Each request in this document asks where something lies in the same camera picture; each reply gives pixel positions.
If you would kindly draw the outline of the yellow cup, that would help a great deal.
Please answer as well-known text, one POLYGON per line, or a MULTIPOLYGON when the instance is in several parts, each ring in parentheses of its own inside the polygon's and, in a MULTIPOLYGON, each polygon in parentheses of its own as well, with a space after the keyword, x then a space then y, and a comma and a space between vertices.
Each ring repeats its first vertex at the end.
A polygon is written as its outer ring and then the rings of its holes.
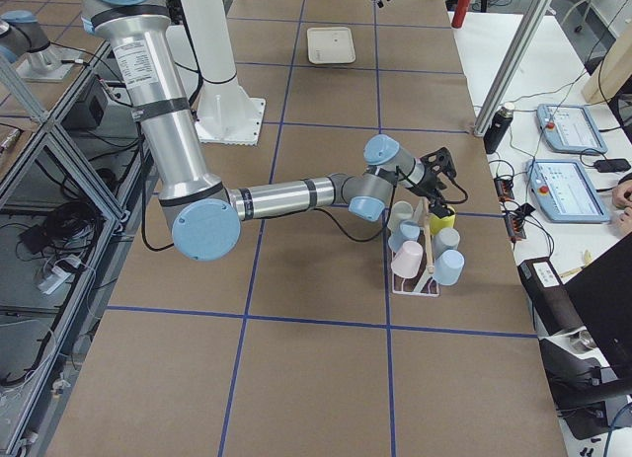
POLYGON ((430 214, 430 231, 431 235, 436 235, 440 230, 444 228, 453 228, 455 223, 455 210, 452 206, 447 208, 448 214, 442 217, 437 216, 434 213, 430 214))

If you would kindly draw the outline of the grey cup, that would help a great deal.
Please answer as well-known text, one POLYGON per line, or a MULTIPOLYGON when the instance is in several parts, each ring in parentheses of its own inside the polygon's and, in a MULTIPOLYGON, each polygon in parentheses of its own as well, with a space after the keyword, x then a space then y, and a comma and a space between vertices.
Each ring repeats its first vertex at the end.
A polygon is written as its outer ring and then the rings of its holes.
POLYGON ((432 240, 433 252, 440 256, 445 251, 457 250, 460 243, 459 232, 452 227, 445 227, 439 230, 432 240))

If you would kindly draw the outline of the light blue cup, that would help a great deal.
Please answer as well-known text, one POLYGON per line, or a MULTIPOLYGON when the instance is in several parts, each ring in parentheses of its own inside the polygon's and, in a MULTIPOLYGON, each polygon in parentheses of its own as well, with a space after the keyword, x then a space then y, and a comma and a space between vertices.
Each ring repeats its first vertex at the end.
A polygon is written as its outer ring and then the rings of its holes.
POLYGON ((465 266, 463 255, 456 250, 444 251, 434 264, 434 281, 439 285, 454 285, 465 266))
POLYGON ((403 220, 388 239, 389 249, 396 254, 407 241, 416 242, 421 234, 420 226, 412 220, 403 220))

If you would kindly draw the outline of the cream cup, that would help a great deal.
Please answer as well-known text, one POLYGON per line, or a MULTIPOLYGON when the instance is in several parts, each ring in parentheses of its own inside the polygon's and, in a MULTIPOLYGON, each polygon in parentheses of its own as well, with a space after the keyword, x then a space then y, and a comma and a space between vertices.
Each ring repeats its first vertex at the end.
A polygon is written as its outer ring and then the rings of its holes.
POLYGON ((395 232, 402 221, 409 220, 414 214, 413 206, 405 200, 399 200, 390 209, 390 216, 387 228, 390 232, 395 232))

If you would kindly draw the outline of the pink cup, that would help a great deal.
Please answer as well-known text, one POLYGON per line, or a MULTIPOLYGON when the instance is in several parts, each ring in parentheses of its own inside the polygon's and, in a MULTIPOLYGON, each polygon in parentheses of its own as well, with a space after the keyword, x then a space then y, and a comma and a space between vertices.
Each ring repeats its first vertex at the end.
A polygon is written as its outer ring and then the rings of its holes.
POLYGON ((404 279, 415 277, 420 269, 424 248, 416 241, 405 241, 391 262, 392 272, 404 279))

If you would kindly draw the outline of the white cup rack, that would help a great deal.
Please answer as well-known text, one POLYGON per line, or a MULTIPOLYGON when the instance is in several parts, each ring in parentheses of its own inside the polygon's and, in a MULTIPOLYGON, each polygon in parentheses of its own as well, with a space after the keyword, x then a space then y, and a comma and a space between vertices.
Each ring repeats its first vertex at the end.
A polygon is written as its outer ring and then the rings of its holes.
POLYGON ((410 220, 416 222, 421 228, 421 234, 416 241, 424 248, 424 256, 418 274, 410 279, 404 279, 396 276, 391 270, 391 262, 396 254, 391 250, 391 261, 389 272, 391 274, 391 292, 394 294, 408 296, 439 296, 439 286, 434 282, 435 257, 432 246, 432 238, 430 231, 430 203, 423 198, 419 201, 414 214, 410 220))

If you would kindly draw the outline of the cream plastic tray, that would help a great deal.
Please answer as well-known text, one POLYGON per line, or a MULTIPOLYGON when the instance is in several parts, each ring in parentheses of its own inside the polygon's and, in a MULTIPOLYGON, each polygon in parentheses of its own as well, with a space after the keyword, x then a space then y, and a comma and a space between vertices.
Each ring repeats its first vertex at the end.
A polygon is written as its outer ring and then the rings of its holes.
POLYGON ((351 64, 356 61, 353 34, 347 27, 307 30, 307 57, 310 63, 351 64))

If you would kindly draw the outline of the red water bottle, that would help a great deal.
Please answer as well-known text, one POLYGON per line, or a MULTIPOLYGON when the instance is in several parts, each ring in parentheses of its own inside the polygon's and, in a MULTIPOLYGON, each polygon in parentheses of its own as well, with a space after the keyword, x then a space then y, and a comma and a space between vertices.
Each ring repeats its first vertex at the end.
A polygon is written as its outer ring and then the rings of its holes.
POLYGON ((457 5, 451 20, 451 26, 454 29, 460 29, 463 26, 471 1, 472 0, 457 0, 457 5))

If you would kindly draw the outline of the black thermos bottle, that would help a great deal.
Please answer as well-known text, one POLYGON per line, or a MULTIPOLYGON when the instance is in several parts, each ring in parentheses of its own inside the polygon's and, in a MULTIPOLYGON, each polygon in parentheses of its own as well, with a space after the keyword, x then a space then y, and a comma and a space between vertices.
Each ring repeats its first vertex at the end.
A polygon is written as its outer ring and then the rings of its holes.
POLYGON ((485 152, 488 155, 497 151, 514 120, 514 110, 514 103, 505 102, 494 113, 491 124, 483 136, 485 152))

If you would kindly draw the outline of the near teach pendant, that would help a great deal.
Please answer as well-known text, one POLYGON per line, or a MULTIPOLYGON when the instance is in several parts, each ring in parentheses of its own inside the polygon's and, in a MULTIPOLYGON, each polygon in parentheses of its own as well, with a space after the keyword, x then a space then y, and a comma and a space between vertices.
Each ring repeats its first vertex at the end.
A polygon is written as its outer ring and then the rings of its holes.
POLYGON ((540 211, 552 223, 602 224, 610 216, 579 161, 534 159, 526 178, 540 211))

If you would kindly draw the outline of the far teach pendant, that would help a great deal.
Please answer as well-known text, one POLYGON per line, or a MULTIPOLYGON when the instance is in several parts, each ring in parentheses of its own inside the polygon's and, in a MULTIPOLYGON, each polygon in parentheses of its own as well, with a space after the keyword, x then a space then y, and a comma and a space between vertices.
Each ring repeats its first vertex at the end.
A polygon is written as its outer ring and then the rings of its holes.
POLYGON ((540 104, 536 117, 545 141, 554 152, 605 154, 608 150, 586 106, 540 104))

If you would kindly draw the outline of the black label box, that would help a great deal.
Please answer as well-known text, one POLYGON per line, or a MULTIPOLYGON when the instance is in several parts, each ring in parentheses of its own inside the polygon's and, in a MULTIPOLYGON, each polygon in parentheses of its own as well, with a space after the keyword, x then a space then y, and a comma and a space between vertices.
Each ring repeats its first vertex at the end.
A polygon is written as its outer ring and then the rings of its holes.
POLYGON ((530 300, 534 329, 539 337, 571 332, 585 326, 548 258, 524 260, 517 266, 517 272, 530 300))

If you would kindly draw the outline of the black monitor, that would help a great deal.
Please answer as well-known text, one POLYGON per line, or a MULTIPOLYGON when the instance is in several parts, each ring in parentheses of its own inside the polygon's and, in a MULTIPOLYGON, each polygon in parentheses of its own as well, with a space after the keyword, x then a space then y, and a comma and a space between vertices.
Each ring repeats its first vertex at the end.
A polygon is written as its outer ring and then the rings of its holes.
POLYGON ((565 284, 580 319, 620 378, 631 376, 631 237, 565 284))

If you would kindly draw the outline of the seated person in black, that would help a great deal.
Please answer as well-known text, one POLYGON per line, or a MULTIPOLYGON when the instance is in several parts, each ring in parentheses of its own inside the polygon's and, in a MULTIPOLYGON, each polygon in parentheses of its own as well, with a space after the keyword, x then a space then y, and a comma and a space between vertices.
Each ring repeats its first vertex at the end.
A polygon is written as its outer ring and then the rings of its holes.
POLYGON ((626 236, 631 233, 631 191, 631 174, 627 174, 621 178, 617 185, 612 189, 612 204, 616 210, 620 210, 620 213, 616 217, 615 224, 622 236, 626 236))

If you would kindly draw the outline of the black power adapter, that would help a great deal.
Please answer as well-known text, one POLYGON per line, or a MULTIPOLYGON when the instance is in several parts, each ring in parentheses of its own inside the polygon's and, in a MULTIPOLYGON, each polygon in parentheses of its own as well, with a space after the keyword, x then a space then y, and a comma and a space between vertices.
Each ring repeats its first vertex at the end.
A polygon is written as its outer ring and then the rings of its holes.
POLYGON ((631 169, 630 163, 623 158, 596 160, 593 167, 600 173, 624 173, 631 169))

